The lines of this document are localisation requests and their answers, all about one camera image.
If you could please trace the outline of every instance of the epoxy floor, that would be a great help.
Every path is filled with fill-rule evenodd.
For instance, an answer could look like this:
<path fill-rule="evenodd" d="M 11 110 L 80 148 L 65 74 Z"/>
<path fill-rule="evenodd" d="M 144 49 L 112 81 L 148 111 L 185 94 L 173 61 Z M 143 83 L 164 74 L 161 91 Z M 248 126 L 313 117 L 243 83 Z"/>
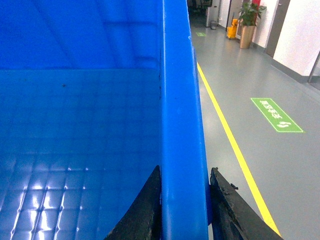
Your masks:
<path fill-rule="evenodd" d="M 285 240 L 320 239 L 320 91 L 240 49 L 222 29 L 191 21 L 197 61 Z M 206 36 L 197 36 L 197 32 Z M 238 160 L 199 76 L 208 170 L 218 167 L 258 213 Z M 251 98 L 272 98 L 305 133 L 279 133 Z"/>

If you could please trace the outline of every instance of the green floor sign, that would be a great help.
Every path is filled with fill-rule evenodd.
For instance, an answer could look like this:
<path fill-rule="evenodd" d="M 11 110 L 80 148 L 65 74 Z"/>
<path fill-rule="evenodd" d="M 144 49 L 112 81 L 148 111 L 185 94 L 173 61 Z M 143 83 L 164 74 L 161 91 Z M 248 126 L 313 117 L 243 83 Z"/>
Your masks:
<path fill-rule="evenodd" d="M 251 100 L 277 132 L 304 132 L 271 98 L 251 98 Z"/>
<path fill-rule="evenodd" d="M 196 32 L 198 37 L 206 37 L 207 35 L 204 32 Z"/>

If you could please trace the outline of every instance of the blue plastic crate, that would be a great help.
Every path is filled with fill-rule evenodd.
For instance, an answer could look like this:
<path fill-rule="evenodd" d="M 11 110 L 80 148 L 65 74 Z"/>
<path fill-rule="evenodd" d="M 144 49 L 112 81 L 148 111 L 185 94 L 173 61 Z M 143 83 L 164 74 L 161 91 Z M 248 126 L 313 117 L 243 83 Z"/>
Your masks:
<path fill-rule="evenodd" d="M 207 239 L 185 1 L 0 7 L 0 239 L 102 240 L 156 165 L 163 239 Z"/>

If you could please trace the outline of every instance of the yellow floor line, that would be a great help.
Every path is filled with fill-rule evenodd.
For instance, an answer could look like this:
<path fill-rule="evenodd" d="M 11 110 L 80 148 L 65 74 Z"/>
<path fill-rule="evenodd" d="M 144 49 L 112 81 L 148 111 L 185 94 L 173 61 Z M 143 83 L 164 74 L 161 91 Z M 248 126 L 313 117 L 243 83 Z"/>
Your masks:
<path fill-rule="evenodd" d="M 208 83 L 208 81 L 207 81 L 207 79 L 206 79 L 206 77 L 204 75 L 204 72 L 202 71 L 199 63 L 197 63 L 197 67 L 198 67 L 198 71 L 200 73 L 200 76 L 202 78 L 202 81 L 203 81 L 203 83 L 205 85 L 205 88 L 206 88 L 206 90 L 207 90 L 207 92 L 208 92 L 208 94 L 209 94 L 209 96 L 211 98 L 213 106 L 214 106 L 214 108 L 215 108 L 215 110 L 216 110 L 216 112 L 217 112 L 217 114 L 219 116 L 219 119 L 220 119 L 221 123 L 222 123 L 224 131 L 225 131 L 225 133 L 226 133 L 226 135 L 227 135 L 227 137 L 228 137 L 228 139 L 230 141 L 230 144 L 231 144 L 232 149 L 233 149 L 233 151 L 235 153 L 235 156 L 236 156 L 236 158 L 237 158 L 237 160 L 238 160 L 238 162 L 240 164 L 240 167 L 242 169 L 242 172 L 244 174 L 246 182 L 249 185 L 249 188 L 251 190 L 253 198 L 254 198 L 254 200 L 255 200 L 258 208 L 259 208 L 259 211 L 260 211 L 260 213 L 262 215 L 262 218 L 263 218 L 264 222 L 271 229 L 273 229 L 273 231 L 275 231 L 279 236 L 281 236 L 280 232 L 279 232 L 279 230 L 278 230 L 278 228 L 277 228 L 277 226 L 275 224 L 275 221 L 273 220 L 273 218 L 272 218 L 272 216 L 271 216 L 271 214 L 270 214 L 270 212 L 268 210 L 268 207 L 267 207 L 267 205 L 266 205 L 266 203 L 265 203 L 265 201 L 264 201 L 264 199 L 263 199 L 263 197 L 262 197 L 262 195 L 261 195 L 261 193 L 260 193 L 260 191 L 258 189 L 258 186 L 257 186 L 257 184 L 256 184 L 256 182 L 255 182 L 250 170 L 249 170 L 249 167 L 248 167 L 248 165 L 246 163 L 246 160 L 245 160 L 244 156 L 242 155 L 242 153 L 240 151 L 240 148 L 239 148 L 239 146 L 238 146 L 238 144 L 236 142 L 236 139 L 235 139 L 234 135 L 232 134 L 232 132 L 230 130 L 230 127 L 229 127 L 229 125 L 228 125 L 228 123 L 226 121 L 226 118 L 225 118 L 224 114 L 221 111 L 221 108 L 220 108 L 220 106 L 219 106 L 219 104 L 218 104 L 218 102 L 217 102 L 217 100 L 216 100 L 216 98 L 214 96 L 214 93 L 212 92 L 212 90 L 211 90 L 211 88 L 209 86 L 209 83 Z"/>

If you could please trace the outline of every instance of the textured crate bottom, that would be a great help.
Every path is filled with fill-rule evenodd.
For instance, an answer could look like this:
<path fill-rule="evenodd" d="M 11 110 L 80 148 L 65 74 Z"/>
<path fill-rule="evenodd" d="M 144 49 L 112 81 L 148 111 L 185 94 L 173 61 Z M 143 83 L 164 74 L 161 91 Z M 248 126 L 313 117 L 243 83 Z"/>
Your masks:
<path fill-rule="evenodd" d="M 102 240 L 160 163 L 148 69 L 0 71 L 0 239 Z"/>

